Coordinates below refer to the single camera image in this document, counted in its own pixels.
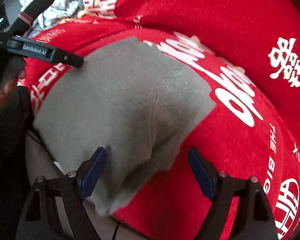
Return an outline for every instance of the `gray cloth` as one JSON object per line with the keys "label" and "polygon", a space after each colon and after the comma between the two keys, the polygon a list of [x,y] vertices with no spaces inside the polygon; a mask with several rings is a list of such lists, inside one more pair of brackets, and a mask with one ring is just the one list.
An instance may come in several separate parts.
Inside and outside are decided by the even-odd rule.
{"label": "gray cloth", "polygon": [[183,140],[214,108],[209,93],[188,65],[129,38],[69,70],[34,127],[66,172],[106,148],[108,162],[89,200],[99,214],[111,214],[156,171],[171,168]]}

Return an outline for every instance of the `crumpled bedding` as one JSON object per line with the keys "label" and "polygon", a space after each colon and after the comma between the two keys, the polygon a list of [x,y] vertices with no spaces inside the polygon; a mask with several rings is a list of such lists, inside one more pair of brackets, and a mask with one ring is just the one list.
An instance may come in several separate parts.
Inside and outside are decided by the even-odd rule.
{"label": "crumpled bedding", "polygon": [[[33,0],[20,0],[22,11]],[[41,13],[33,23],[33,30],[29,37],[34,37],[42,30],[51,28],[57,24],[62,18],[76,16],[76,14],[84,7],[82,0],[55,0],[54,3],[43,13]]]}

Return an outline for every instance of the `screw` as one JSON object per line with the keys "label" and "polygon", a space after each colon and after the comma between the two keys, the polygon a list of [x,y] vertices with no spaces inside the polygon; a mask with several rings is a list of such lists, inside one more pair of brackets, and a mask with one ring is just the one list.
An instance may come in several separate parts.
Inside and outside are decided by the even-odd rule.
{"label": "screw", "polygon": [[43,176],[37,177],[37,179],[36,179],[37,182],[42,182],[43,180],[44,180]]}
{"label": "screw", "polygon": [[75,172],[75,171],[70,171],[69,173],[68,173],[68,176],[70,177],[70,178],[73,178],[73,177],[75,177],[77,175],[77,173]]}
{"label": "screw", "polygon": [[223,178],[228,175],[228,173],[226,173],[225,171],[219,171],[218,174],[219,174],[220,177],[223,177]]}
{"label": "screw", "polygon": [[253,183],[257,183],[257,182],[258,182],[258,178],[255,177],[255,176],[250,177],[250,180],[251,180]]}

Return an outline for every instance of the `bare skin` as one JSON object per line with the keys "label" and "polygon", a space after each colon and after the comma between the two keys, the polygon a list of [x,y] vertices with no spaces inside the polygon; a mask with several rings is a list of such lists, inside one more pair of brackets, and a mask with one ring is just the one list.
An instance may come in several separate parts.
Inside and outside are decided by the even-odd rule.
{"label": "bare skin", "polygon": [[20,74],[15,77],[14,79],[8,81],[4,89],[0,90],[0,108],[5,107],[9,96],[13,93],[17,86],[17,79],[24,79],[26,76],[25,69],[23,69]]}

